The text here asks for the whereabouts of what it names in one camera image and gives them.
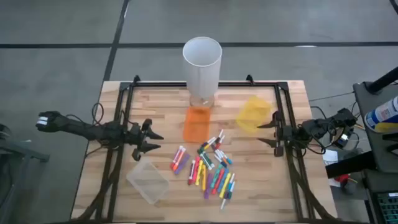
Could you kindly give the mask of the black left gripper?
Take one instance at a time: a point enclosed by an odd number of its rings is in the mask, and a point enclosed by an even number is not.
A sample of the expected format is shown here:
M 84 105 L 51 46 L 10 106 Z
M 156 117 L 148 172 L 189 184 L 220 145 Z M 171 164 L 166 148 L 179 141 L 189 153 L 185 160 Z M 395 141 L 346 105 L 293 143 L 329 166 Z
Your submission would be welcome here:
M 145 119 L 142 126 L 138 123 L 132 123 L 131 129 L 124 133 L 124 144 L 137 146 L 132 152 L 132 158 L 135 161 L 141 159 L 142 153 L 145 154 L 151 150 L 160 148 L 158 144 L 143 142 L 145 136 L 150 139 L 164 139 L 162 136 L 153 132 L 151 119 Z

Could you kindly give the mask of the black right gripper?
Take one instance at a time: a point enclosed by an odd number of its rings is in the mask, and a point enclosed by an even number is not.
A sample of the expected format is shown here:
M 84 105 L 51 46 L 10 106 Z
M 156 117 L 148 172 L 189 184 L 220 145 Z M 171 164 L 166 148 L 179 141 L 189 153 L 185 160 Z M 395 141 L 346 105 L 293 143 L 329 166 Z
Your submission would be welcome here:
M 275 111 L 272 114 L 272 120 L 270 123 L 263 124 L 257 128 L 274 128 L 278 127 L 281 122 L 281 114 L 279 111 Z M 277 138 L 280 142 L 283 142 L 285 146 L 289 146 L 290 142 L 294 140 L 294 128 L 291 125 L 284 125 L 277 128 Z M 270 147 L 274 148 L 275 156 L 283 156 L 283 146 L 280 142 L 272 139 L 258 138 L 259 141 L 268 144 Z

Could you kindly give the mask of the yellow plastic bin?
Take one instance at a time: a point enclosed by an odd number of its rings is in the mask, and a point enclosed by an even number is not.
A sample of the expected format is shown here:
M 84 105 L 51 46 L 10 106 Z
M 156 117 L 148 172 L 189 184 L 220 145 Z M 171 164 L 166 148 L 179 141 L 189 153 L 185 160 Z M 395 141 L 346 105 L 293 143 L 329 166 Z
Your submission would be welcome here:
M 268 101 L 258 96 L 252 96 L 241 108 L 236 123 L 243 131 L 255 133 L 257 127 L 265 122 L 271 109 L 272 105 Z

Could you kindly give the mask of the pink white fat marker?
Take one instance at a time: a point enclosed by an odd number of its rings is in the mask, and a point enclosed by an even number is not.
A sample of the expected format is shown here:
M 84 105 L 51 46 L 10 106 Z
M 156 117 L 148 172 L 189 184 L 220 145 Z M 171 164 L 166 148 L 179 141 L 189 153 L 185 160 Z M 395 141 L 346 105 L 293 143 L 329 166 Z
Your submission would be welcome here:
M 170 164 L 170 168 L 171 169 L 173 169 L 173 167 L 174 167 L 174 165 L 175 165 L 175 163 L 176 163 L 176 161 L 177 161 L 177 159 L 179 157 L 179 154 L 180 154 L 180 151 L 182 150 L 182 148 L 183 148 L 183 146 L 179 146 L 179 149 L 176 151 L 176 153 L 174 155 L 174 158 L 173 158 L 173 160 L 172 160 L 172 162 Z

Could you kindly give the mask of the orange fat marker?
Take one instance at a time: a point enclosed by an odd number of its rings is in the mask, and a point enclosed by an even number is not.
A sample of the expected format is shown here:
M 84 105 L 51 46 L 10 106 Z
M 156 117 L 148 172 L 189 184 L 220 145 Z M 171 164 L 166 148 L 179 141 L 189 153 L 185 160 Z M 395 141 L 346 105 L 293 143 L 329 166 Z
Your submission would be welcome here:
M 186 149 L 184 147 L 180 147 L 180 153 L 177 157 L 177 160 L 173 166 L 173 171 L 176 171 L 178 168 L 178 165 L 180 164 L 180 161 L 182 160 L 183 155 L 185 154 Z

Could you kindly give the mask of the lavender highlighter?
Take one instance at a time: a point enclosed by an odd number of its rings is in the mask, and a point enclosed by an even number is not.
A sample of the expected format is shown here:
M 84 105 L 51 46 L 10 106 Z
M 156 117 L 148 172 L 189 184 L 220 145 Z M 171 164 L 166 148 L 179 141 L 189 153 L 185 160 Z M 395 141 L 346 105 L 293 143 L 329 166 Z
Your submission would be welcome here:
M 181 170 L 185 167 L 185 165 L 186 165 L 187 161 L 189 160 L 189 158 L 190 158 L 190 154 L 184 154 L 184 156 L 183 156 L 182 160 L 180 161 L 177 169 L 174 171 L 175 175 L 178 175 L 181 172 Z

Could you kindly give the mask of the orange plastic bin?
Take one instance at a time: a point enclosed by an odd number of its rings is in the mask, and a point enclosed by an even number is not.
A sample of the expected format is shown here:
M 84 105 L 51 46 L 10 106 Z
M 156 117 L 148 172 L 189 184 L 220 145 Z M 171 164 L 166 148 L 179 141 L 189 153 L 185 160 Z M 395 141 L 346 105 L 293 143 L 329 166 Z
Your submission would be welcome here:
M 209 108 L 191 106 L 187 109 L 183 127 L 183 140 L 190 143 L 205 142 L 210 130 Z

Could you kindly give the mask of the dark red fat marker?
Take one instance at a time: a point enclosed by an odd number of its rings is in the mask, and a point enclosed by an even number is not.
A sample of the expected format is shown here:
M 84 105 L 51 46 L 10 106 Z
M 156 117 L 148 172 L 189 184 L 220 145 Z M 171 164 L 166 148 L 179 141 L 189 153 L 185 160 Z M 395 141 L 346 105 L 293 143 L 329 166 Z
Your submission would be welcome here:
M 190 166 L 190 173 L 189 173 L 189 177 L 188 177 L 188 185 L 192 184 L 193 174 L 194 174 L 194 171 L 195 171 L 195 164 L 196 164 L 196 161 L 192 160 L 192 163 L 191 163 L 191 166 Z

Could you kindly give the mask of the pink highlighter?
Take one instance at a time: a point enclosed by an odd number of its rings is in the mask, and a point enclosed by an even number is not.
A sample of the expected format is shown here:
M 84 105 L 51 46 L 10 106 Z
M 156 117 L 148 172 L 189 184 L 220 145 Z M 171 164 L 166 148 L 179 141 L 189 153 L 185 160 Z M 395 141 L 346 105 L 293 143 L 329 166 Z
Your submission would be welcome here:
M 194 166 L 194 170 L 193 170 L 193 177 L 192 177 L 192 183 L 193 184 L 196 182 L 196 179 L 197 179 L 199 162 L 200 162 L 200 157 L 196 156 L 196 158 L 195 158 L 195 166 Z

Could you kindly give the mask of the green white fat marker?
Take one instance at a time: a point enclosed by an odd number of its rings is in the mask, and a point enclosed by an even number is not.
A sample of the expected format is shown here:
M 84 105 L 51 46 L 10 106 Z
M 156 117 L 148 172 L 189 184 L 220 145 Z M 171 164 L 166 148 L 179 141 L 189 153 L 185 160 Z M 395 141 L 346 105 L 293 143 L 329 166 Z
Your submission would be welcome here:
M 207 166 L 208 170 L 212 170 L 212 166 L 211 164 L 208 162 L 207 158 L 205 157 L 205 153 L 201 150 L 198 149 L 197 150 L 198 155 L 202 158 L 203 162 L 205 163 L 205 165 Z
M 212 168 L 215 167 L 214 163 L 212 163 L 211 159 L 207 156 L 205 152 L 202 153 L 204 159 L 206 160 L 206 163 L 208 164 L 209 170 L 212 170 Z

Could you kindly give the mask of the yellow highlighter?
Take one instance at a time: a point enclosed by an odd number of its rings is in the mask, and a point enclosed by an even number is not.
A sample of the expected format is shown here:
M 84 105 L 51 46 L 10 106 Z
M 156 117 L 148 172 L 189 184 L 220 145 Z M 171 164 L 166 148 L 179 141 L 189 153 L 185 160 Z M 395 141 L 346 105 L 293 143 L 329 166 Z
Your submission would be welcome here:
M 230 178 L 231 178 L 231 173 L 229 172 L 224 180 L 224 184 L 223 184 L 221 192 L 219 194 L 219 198 L 224 197 L 224 193 L 226 192 L 226 188 L 227 188 Z
M 200 175 L 201 175 L 201 168 L 203 165 L 203 160 L 199 160 L 198 162 L 198 168 L 197 168 L 197 175 L 196 175 L 196 179 L 195 179 L 195 185 L 199 185 L 200 183 Z

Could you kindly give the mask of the orange thin dry-erase marker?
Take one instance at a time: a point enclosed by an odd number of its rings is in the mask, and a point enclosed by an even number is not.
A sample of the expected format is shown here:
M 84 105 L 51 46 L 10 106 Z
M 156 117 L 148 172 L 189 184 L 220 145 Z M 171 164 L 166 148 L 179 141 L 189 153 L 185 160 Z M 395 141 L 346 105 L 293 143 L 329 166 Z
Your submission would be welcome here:
M 216 154 L 215 154 L 215 159 L 216 159 L 223 167 L 227 168 L 228 165 L 227 165 L 220 157 L 218 157 Z

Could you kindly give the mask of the blue highlighter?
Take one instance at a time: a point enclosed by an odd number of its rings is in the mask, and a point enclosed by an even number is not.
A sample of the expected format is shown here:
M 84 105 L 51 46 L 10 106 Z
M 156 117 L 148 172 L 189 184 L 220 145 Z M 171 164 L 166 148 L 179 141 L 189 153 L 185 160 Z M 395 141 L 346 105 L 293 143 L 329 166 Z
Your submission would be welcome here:
M 223 185 L 224 185 L 224 182 L 225 182 L 225 179 L 226 179 L 226 177 L 227 177 L 227 175 L 228 175 L 228 172 L 229 172 L 228 169 L 224 169 L 222 178 L 221 178 L 221 180 L 220 180 L 220 182 L 219 182 L 219 184 L 218 184 L 218 188 L 217 188 L 217 192 L 218 192 L 218 193 L 221 192 L 221 189 L 222 189 L 222 187 L 223 187 Z

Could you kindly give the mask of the teal highlighter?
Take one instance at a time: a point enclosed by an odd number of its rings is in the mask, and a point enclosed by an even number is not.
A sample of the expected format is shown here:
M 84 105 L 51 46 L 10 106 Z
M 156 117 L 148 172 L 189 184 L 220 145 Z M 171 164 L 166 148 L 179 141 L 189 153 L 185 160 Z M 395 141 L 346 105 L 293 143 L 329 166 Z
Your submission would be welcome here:
M 216 181 L 217 181 L 217 179 L 218 179 L 220 170 L 221 170 L 222 168 L 223 168 L 223 166 L 222 166 L 221 164 L 219 164 L 217 170 L 215 171 L 215 174 L 214 174 L 214 176 L 213 176 L 213 179 L 212 179 L 212 182 L 211 182 L 211 185 L 210 185 L 210 187 L 211 187 L 212 189 L 215 187 L 215 184 L 216 184 Z

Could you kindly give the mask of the red highlighter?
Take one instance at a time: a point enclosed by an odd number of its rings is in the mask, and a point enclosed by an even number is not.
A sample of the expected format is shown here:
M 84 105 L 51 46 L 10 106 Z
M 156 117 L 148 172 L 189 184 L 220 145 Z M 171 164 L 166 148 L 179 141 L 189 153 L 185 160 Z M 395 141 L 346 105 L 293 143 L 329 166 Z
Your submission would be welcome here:
M 216 180 L 216 184 L 215 184 L 215 186 L 213 187 L 213 190 L 211 191 L 211 193 L 212 193 L 213 195 L 215 195 L 215 194 L 217 193 L 218 187 L 219 187 L 220 182 L 221 182 L 221 180 L 222 180 L 222 178 L 223 178 L 223 174 L 224 174 L 224 169 L 221 169 L 220 172 L 219 172 L 219 174 L 218 174 L 218 178 L 217 178 L 217 180 Z

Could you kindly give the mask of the purple highlighter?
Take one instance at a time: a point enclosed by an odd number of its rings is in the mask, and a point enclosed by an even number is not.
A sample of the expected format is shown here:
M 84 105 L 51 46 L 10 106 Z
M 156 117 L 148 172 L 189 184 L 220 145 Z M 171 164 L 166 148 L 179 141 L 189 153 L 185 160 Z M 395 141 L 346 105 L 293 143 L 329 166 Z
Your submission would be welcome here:
M 212 179 L 213 179 L 213 174 L 212 173 L 207 174 L 207 178 L 205 179 L 206 184 L 204 190 L 204 199 L 209 199 Z

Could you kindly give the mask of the clear plastic bin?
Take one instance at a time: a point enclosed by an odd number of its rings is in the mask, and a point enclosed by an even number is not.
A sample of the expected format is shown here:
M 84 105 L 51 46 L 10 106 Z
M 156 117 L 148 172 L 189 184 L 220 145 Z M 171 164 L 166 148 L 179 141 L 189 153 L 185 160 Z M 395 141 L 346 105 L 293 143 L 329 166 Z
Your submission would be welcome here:
M 169 181 L 149 159 L 141 159 L 127 173 L 126 179 L 151 205 L 157 203 L 169 191 Z

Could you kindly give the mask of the white paper sheet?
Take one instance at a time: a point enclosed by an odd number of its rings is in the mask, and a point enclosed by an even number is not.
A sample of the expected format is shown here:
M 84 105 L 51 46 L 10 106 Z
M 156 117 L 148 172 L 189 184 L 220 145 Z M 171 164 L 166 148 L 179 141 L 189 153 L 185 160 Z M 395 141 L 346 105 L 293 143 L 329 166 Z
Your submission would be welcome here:
M 337 163 L 338 162 L 338 152 L 327 149 L 325 151 L 324 155 L 322 155 L 322 158 L 323 158 L 323 163 L 325 166 Z

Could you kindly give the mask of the small blue white device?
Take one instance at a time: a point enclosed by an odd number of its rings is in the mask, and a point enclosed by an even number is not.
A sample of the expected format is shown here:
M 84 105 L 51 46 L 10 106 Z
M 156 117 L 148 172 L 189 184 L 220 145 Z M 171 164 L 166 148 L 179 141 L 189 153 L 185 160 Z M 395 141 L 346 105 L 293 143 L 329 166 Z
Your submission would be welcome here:
M 342 134 L 340 137 L 338 137 L 335 141 L 334 141 L 334 145 L 336 147 L 345 147 L 349 141 L 349 134 Z

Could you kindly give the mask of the black bar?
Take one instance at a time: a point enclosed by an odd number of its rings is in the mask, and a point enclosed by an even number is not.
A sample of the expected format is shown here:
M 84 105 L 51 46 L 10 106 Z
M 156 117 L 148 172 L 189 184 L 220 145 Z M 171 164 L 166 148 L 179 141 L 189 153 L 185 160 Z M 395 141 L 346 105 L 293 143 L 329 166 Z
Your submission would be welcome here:
M 344 159 L 325 167 L 327 177 L 329 179 L 339 177 L 341 175 L 350 174 L 352 172 L 360 172 L 365 169 L 377 169 L 373 153 L 371 151 L 358 154 L 349 159 Z

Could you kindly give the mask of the white cylindrical cup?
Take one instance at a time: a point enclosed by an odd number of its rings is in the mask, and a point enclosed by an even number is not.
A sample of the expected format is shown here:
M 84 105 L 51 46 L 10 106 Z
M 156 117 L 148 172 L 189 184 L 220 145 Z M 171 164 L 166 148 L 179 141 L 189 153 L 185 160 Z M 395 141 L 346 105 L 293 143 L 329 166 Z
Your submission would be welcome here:
M 220 81 L 223 49 L 210 37 L 194 37 L 182 50 L 183 74 L 192 106 L 211 108 Z

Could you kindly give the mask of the grey equipment cart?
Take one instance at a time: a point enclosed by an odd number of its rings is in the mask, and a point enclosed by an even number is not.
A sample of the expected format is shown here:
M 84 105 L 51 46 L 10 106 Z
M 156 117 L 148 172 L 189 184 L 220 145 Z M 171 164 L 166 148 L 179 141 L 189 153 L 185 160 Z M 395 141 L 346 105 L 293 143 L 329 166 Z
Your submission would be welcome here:
M 398 96 L 398 85 L 388 85 L 378 95 L 370 94 L 364 83 L 354 84 L 353 90 L 363 121 L 368 112 Z M 364 171 L 371 217 L 374 223 L 383 224 L 376 194 L 398 192 L 398 131 L 377 133 L 367 126 L 365 128 L 377 165 L 375 170 Z

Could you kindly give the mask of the blue white spray can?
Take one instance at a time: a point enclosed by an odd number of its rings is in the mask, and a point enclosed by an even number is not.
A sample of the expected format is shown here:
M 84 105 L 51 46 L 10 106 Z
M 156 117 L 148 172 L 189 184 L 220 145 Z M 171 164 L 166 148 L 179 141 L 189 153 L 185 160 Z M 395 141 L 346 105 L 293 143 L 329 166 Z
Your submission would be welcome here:
M 377 133 L 398 131 L 398 96 L 368 112 L 364 124 Z

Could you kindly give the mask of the black pole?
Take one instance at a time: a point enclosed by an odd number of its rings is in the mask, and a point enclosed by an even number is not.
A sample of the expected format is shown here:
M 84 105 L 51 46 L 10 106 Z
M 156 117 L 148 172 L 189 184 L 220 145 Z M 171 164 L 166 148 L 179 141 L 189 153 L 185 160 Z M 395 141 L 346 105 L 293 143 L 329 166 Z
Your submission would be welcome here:
M 382 89 L 391 83 L 398 80 L 398 67 L 392 69 L 391 71 L 387 72 L 381 78 L 377 79 L 374 82 L 366 82 L 365 89 L 373 95 L 378 95 L 382 91 Z

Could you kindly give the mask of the grey metal stand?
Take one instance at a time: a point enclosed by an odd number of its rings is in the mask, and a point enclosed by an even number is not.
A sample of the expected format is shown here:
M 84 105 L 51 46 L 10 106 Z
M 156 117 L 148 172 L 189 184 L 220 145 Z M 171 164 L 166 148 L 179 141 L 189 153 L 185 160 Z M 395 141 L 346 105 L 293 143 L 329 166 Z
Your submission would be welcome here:
M 11 171 L 12 157 L 18 157 L 21 160 L 17 174 L 14 177 Z M 22 142 L 13 140 L 11 130 L 7 126 L 0 124 L 0 179 L 4 169 L 9 165 L 6 174 L 10 183 L 5 196 L 0 201 L 0 224 L 8 224 L 22 187 L 22 181 L 27 175 L 29 161 L 35 158 L 40 162 L 48 162 L 49 157 L 48 154 L 34 151 L 24 147 Z

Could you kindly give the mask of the backlit keyboard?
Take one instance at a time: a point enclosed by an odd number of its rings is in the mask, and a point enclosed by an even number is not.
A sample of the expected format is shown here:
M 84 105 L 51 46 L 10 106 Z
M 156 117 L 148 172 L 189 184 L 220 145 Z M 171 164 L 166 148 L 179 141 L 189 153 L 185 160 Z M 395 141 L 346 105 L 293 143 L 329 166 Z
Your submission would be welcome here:
M 376 194 L 383 224 L 398 224 L 398 192 Z

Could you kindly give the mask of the black metal table frame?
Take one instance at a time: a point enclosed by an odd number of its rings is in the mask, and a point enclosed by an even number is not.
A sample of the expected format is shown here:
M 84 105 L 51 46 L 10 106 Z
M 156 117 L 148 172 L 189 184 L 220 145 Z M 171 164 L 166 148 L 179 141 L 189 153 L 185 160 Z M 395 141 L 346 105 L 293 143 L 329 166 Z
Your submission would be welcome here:
M 233 162 L 226 163 L 236 181 L 231 199 L 220 193 L 204 199 L 199 185 L 188 185 L 192 160 L 205 142 L 183 140 L 187 109 L 191 107 L 187 84 L 179 82 L 143 82 L 135 78 L 129 82 L 106 82 L 100 95 L 104 106 L 101 117 L 106 122 L 120 121 L 127 128 L 132 122 L 140 125 L 152 120 L 152 130 L 162 136 L 154 144 L 160 148 L 141 154 L 149 159 L 169 181 L 169 191 L 155 204 L 149 204 L 128 182 L 126 175 L 141 160 L 135 161 L 132 152 L 136 146 L 125 144 L 108 149 L 92 141 L 85 152 L 72 223 L 334 223 L 336 208 L 330 190 L 323 158 L 315 146 L 305 154 L 286 148 L 283 156 L 276 157 L 274 148 L 258 138 L 273 139 L 274 128 L 243 131 L 236 118 L 245 102 L 258 96 L 272 105 L 264 123 L 279 111 L 282 124 L 296 127 L 312 117 L 305 85 L 293 81 L 220 82 L 215 103 L 210 108 L 210 130 L 207 142 L 217 138 L 224 129 L 225 138 L 219 148 Z M 206 150 L 215 167 L 215 142 Z M 178 175 L 170 164 L 179 146 L 190 154 Z

